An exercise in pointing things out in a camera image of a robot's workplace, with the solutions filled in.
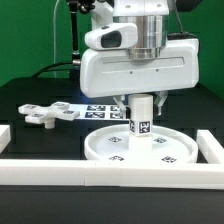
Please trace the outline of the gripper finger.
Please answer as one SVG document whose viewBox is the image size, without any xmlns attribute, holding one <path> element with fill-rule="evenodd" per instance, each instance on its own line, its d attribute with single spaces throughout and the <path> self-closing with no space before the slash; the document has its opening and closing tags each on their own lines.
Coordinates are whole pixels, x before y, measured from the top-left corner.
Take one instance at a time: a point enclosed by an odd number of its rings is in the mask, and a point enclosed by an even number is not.
<svg viewBox="0 0 224 224">
<path fill-rule="evenodd" d="M 125 100 L 125 96 L 121 95 L 121 96 L 114 96 L 113 100 L 115 101 L 115 103 L 117 104 L 117 106 L 120 109 L 120 112 L 125 115 L 127 112 L 127 107 L 124 105 L 123 101 Z"/>
<path fill-rule="evenodd" d="M 156 107 L 156 115 L 160 116 L 162 114 L 162 107 L 168 97 L 167 91 L 158 91 L 156 93 L 156 99 L 154 101 L 154 105 Z"/>
</svg>

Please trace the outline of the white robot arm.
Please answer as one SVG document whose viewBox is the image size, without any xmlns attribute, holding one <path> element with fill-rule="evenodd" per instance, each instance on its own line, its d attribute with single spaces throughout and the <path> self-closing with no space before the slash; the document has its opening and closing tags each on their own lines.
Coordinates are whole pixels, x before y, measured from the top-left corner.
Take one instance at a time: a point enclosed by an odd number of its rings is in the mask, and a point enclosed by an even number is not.
<svg viewBox="0 0 224 224">
<path fill-rule="evenodd" d="M 199 80 L 199 40 L 168 32 L 171 12 L 193 11 L 203 0 L 105 0 L 112 8 L 94 11 L 95 28 L 85 35 L 80 87 L 89 98 L 112 96 L 125 117 L 128 94 L 155 92 L 161 107 L 169 90 Z"/>
</svg>

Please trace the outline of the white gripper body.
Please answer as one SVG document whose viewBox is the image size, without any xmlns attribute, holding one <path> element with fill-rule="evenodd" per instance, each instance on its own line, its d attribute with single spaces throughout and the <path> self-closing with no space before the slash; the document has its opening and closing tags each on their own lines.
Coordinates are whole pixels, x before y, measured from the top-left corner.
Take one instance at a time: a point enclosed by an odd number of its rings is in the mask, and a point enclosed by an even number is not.
<svg viewBox="0 0 224 224">
<path fill-rule="evenodd" d="M 89 98 L 194 87 L 199 80 L 199 41 L 170 40 L 155 59 L 131 60 L 126 50 L 82 57 L 80 88 Z"/>
</svg>

